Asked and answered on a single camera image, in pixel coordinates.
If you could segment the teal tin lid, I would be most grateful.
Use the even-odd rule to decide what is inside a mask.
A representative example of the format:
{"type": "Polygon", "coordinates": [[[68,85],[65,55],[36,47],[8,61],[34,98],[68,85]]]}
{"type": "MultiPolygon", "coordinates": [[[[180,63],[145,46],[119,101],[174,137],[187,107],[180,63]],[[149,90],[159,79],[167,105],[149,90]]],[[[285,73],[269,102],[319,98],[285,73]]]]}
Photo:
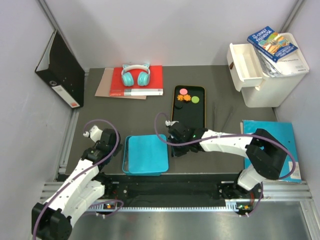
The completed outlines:
{"type": "Polygon", "coordinates": [[[134,176],[160,176],[169,169],[166,136],[130,136],[127,141],[128,172],[134,176]]]}

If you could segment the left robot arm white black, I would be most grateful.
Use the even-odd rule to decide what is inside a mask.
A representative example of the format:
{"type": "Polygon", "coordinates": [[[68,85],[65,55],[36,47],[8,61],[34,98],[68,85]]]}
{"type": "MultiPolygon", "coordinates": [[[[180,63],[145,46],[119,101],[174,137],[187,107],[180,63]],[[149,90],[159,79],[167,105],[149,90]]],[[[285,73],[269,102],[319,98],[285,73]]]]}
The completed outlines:
{"type": "Polygon", "coordinates": [[[109,198],[115,189],[102,169],[121,150],[121,137],[112,125],[94,125],[84,132],[93,141],[80,157],[69,177],[43,203],[31,210],[31,234],[37,240],[67,240],[81,216],[100,198],[109,198]]]}

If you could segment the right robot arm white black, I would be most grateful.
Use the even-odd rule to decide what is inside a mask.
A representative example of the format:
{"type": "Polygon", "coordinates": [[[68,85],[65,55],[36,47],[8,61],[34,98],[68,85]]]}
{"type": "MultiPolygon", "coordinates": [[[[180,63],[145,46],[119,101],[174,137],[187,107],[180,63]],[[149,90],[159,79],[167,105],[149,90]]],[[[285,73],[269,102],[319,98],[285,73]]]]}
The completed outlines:
{"type": "Polygon", "coordinates": [[[231,186],[222,189],[225,198],[245,198],[264,180],[279,180],[287,158],[286,148],[268,131],[258,128],[246,136],[192,128],[179,121],[165,122],[172,154],[180,157],[188,152],[221,152],[238,155],[250,161],[231,186]]]}

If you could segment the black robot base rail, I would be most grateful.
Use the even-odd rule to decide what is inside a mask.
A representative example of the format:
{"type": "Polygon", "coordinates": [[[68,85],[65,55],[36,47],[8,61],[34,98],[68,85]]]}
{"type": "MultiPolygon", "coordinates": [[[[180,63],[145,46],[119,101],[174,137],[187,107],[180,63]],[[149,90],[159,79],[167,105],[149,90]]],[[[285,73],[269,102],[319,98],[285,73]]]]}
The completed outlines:
{"type": "Polygon", "coordinates": [[[124,207],[223,207],[227,200],[250,202],[258,199],[261,185],[241,190],[238,174],[162,174],[133,176],[99,174],[105,185],[101,200],[121,200],[124,207]]]}

